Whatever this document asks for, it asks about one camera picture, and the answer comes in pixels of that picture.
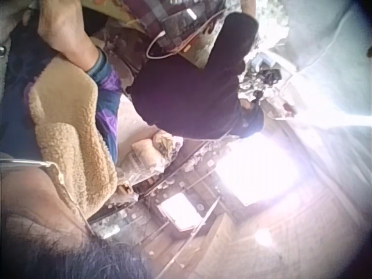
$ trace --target earphone wire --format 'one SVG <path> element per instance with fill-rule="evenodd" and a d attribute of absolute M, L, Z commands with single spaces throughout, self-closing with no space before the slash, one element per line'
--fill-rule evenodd
<path fill-rule="evenodd" d="M 179 53 L 183 48 L 185 48 L 205 27 L 208 26 L 208 24 L 210 22 L 212 22 L 216 17 L 218 17 L 219 15 L 221 15 L 222 13 L 226 12 L 227 10 L 235 7 L 235 6 L 238 6 L 240 4 L 236 4 L 236 5 L 233 5 L 233 6 L 230 6 L 228 8 L 224 8 L 220 11 L 218 11 L 217 13 L 215 13 L 210 19 L 208 19 L 202 26 L 200 26 L 200 28 L 198 28 L 194 33 L 193 35 L 190 35 L 189 38 L 187 40 L 185 40 L 180 46 L 178 46 L 173 52 L 169 52 L 163 56 L 151 56 L 150 55 L 150 50 L 151 48 L 153 47 L 153 45 L 157 42 L 158 39 L 164 37 L 166 35 L 166 32 L 163 30 L 161 31 L 153 40 L 152 42 L 150 43 L 149 47 L 147 47 L 147 50 L 146 50 L 146 57 L 148 59 L 152 59 L 152 60 L 159 60 L 159 59 L 164 59 L 164 58 L 168 58 L 168 57 L 171 57 L 173 55 L 176 55 L 177 53 Z"/>

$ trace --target bright window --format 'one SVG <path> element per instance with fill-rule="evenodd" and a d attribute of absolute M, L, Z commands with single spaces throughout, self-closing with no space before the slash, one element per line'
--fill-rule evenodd
<path fill-rule="evenodd" d="M 202 221 L 200 214 L 183 193 L 178 193 L 162 202 L 160 208 L 180 231 L 195 228 Z"/>
<path fill-rule="evenodd" d="M 245 205 L 273 198 L 288 189 L 297 169 L 288 155 L 261 133 L 233 142 L 216 171 Z"/>

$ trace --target clutter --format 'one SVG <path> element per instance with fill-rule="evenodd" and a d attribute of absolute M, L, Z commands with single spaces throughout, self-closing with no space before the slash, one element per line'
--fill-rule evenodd
<path fill-rule="evenodd" d="M 289 34 L 289 17 L 279 0 L 257 0 L 256 19 L 260 23 L 260 49 L 270 49 Z"/>
<path fill-rule="evenodd" d="M 137 202 L 139 195 L 135 192 L 132 194 L 123 194 L 119 189 L 108 199 L 105 203 L 107 208 L 112 208 L 114 206 L 121 206 L 126 203 Z"/>
<path fill-rule="evenodd" d="M 279 69 L 262 70 L 258 75 L 263 76 L 263 83 L 269 86 L 277 84 L 282 79 Z"/>
<path fill-rule="evenodd" d="M 165 170 L 166 159 L 162 154 L 152 145 L 151 139 L 143 139 L 132 144 L 134 153 L 138 156 L 140 161 L 152 173 L 163 173 Z"/>
<path fill-rule="evenodd" d="M 123 186 L 132 187 L 165 171 L 176 158 L 183 138 L 159 131 L 153 138 L 132 144 L 122 164 L 117 167 L 118 180 Z"/>
<path fill-rule="evenodd" d="M 152 40 L 166 30 L 165 35 L 157 40 L 158 45 L 166 52 L 180 49 L 180 46 L 189 41 L 207 20 L 224 9 L 224 0 L 182 1 L 178 5 L 169 5 L 169 0 L 153 0 L 151 7 L 157 7 L 156 9 L 151 9 L 148 1 L 145 0 L 121 0 L 121 2 L 128 7 L 135 18 L 138 18 Z M 191 18 L 189 14 L 184 16 L 190 9 L 198 15 L 195 15 L 196 18 Z"/>
<path fill-rule="evenodd" d="M 153 146 L 170 162 L 176 158 L 183 142 L 183 138 L 174 137 L 165 131 L 157 132 L 152 138 Z"/>

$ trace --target black hair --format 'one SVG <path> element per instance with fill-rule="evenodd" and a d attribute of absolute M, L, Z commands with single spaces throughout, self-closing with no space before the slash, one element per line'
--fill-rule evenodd
<path fill-rule="evenodd" d="M 1 278 L 150 279 L 146 261 L 132 247 L 91 236 L 81 247 L 61 250 L 1 227 Z"/>

